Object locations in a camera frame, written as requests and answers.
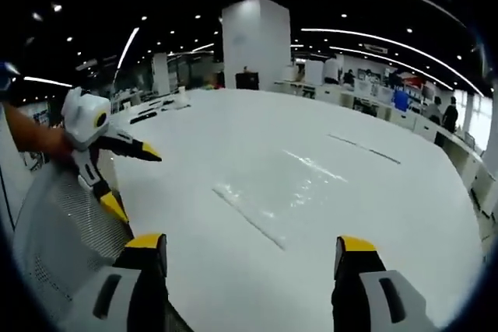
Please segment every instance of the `plastic sheet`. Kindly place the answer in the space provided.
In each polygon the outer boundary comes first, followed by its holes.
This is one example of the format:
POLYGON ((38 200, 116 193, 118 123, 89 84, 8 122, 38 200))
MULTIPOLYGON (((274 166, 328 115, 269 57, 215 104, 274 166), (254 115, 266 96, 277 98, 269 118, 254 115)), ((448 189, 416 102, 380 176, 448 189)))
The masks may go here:
POLYGON ((281 150, 234 167, 213 191, 286 250, 294 236, 304 233, 308 217, 329 204, 334 183, 347 180, 312 159, 281 150))

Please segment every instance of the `black ceiling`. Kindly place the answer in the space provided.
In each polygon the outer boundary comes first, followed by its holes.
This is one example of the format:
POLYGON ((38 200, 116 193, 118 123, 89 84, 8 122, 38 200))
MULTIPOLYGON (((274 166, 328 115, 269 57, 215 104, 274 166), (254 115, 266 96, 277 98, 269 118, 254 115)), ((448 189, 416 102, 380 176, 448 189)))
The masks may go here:
MULTIPOLYGON (((99 70, 104 58, 121 56, 131 31, 139 26, 124 60, 123 67, 136 64, 147 51, 189 51, 215 43, 215 53, 222 57, 221 10, 240 0, 5 0, 2 56, 12 61, 23 75, 31 75, 73 85, 85 85, 89 72, 75 67, 97 59, 99 70), (62 10, 54 12, 52 4, 62 10), (43 21, 36 21, 36 12, 43 21)), ((489 95, 481 79, 479 56, 471 52, 475 33, 485 37, 488 47, 495 46, 492 14, 494 0, 430 0, 458 17, 462 26, 423 0, 272 0, 289 8, 293 41, 302 51, 325 51, 328 47, 360 49, 358 43, 371 43, 389 49, 389 57, 428 71, 438 79, 458 88, 470 89, 467 83, 448 69, 417 53, 370 38, 332 33, 303 32, 302 28, 328 28, 369 33, 418 48, 444 61, 489 95)), ((62 95, 65 88, 44 83, 15 82, 15 96, 34 98, 62 95)))

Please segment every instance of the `black cable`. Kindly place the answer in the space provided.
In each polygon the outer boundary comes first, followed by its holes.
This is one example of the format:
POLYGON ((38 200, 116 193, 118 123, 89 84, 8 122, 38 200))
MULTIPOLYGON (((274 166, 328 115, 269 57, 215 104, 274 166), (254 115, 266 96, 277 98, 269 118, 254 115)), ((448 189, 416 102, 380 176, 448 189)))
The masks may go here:
POLYGON ((0 167, 0 182, 2 182, 3 196, 5 198, 5 203, 7 205, 7 212, 9 213, 10 225, 12 226, 12 231, 14 231, 16 229, 16 225, 14 225, 14 218, 12 217, 12 213, 10 211, 9 198, 7 197, 7 191, 5 189, 5 183, 3 181, 3 174, 1 167, 0 167))

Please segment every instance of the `white tabletop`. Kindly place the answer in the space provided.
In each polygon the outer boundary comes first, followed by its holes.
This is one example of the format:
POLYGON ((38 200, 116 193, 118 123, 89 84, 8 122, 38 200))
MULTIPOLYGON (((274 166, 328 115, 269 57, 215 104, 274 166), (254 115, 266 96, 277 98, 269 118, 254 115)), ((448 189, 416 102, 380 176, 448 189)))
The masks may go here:
POLYGON ((437 326, 454 317, 482 250, 472 203, 440 148, 329 103, 188 94, 190 108, 127 128, 162 163, 115 162, 134 233, 167 234, 170 300, 193 330, 333 330, 342 234, 374 243, 437 326))

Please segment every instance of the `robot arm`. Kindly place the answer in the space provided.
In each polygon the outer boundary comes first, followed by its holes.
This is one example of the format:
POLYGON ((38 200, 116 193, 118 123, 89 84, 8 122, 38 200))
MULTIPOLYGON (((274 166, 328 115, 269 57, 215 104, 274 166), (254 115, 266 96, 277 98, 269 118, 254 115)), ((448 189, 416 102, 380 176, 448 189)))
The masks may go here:
POLYGON ((77 87, 68 92, 62 107, 66 134, 74 145, 72 158, 79 170, 80 184, 90 191, 100 204, 116 218, 128 223, 123 207, 113 196, 109 184, 90 156, 92 149, 108 149, 120 156, 147 161, 162 161, 147 143, 134 139, 117 129, 110 121, 110 101, 94 96, 77 87))

